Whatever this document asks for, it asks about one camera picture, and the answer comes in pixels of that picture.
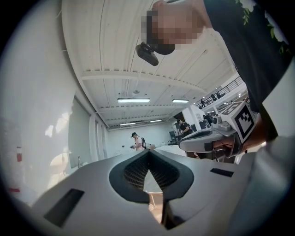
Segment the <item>fluorescent light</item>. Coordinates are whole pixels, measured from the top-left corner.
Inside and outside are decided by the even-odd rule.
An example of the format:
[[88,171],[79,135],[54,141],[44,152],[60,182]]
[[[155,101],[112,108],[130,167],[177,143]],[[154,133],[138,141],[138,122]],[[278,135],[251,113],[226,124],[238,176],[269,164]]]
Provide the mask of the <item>fluorescent light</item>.
[[172,102],[187,103],[189,100],[173,99]]
[[151,120],[150,122],[159,122],[159,121],[162,121],[162,120]]
[[125,102],[149,102],[149,98],[118,98],[118,103]]
[[131,125],[131,124],[136,124],[136,123],[126,123],[126,124],[120,124],[120,125],[122,126],[122,125]]

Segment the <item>black sticker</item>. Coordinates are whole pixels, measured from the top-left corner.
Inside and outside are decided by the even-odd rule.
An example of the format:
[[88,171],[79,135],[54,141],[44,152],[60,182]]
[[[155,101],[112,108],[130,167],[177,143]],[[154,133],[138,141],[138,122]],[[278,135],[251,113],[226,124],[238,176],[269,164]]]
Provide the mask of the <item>black sticker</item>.
[[232,113],[239,105],[241,104],[241,102],[235,102],[234,104],[232,104],[229,108],[227,108],[223,113],[221,113],[222,115],[229,115],[230,113]]
[[232,175],[234,174],[234,172],[232,172],[232,171],[221,170],[218,168],[213,168],[212,170],[210,170],[210,172],[213,172],[213,173],[219,174],[219,175],[223,175],[223,176],[227,176],[227,177],[232,177]]
[[44,218],[62,227],[75,206],[82,198],[84,191],[70,189],[50,210],[44,215]]
[[243,139],[248,135],[250,130],[255,125],[249,109],[245,105],[244,108],[235,117],[236,124],[241,132]]

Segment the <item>man in white shirt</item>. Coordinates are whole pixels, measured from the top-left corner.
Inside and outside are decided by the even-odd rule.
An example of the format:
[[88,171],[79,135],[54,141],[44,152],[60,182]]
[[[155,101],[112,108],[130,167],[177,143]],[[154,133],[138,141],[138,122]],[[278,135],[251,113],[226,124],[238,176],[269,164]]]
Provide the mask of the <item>man in white shirt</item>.
[[133,146],[133,148],[136,151],[144,150],[144,147],[142,146],[142,138],[140,138],[135,132],[132,133],[131,137],[135,139],[135,145]]

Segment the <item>person in black shirt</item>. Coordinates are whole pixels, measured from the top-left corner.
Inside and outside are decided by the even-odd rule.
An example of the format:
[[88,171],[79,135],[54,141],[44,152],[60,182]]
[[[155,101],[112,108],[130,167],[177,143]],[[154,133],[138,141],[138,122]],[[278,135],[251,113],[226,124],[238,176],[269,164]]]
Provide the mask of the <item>person in black shirt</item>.
[[212,97],[213,101],[216,101],[216,97],[213,94],[211,94],[211,97]]
[[201,104],[202,104],[202,107],[205,107],[205,103],[204,103],[203,99],[201,99]]
[[213,123],[211,117],[209,115],[203,115],[204,120],[207,120],[209,125],[211,126],[211,124]]
[[[152,39],[160,45],[187,44],[214,29],[225,41],[238,73],[248,88],[251,110],[264,111],[262,102],[287,70],[293,52],[281,30],[253,0],[182,0],[153,4]],[[244,143],[247,150],[266,141],[260,117]],[[232,145],[231,137],[223,144]]]
[[218,91],[216,91],[216,96],[217,96],[218,99],[221,98],[221,95],[220,95],[220,93]]
[[193,131],[190,128],[190,125],[182,120],[178,119],[177,123],[179,124],[180,129],[182,130],[183,136],[190,135]]

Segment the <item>balcony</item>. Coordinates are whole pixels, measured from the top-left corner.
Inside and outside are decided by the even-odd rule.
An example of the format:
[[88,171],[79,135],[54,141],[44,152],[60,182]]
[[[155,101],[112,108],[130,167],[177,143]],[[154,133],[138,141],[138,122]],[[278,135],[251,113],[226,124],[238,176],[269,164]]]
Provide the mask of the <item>balcony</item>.
[[214,93],[214,98],[209,97],[204,100],[205,107],[202,106],[201,101],[196,104],[196,107],[199,107],[201,110],[206,110],[209,108],[212,108],[213,106],[218,106],[221,103],[224,103],[225,100],[229,99],[231,96],[233,96],[235,93],[237,93],[240,90],[246,89],[246,84],[242,80],[242,78],[239,76],[234,81],[230,82],[227,86],[222,88],[221,90]]

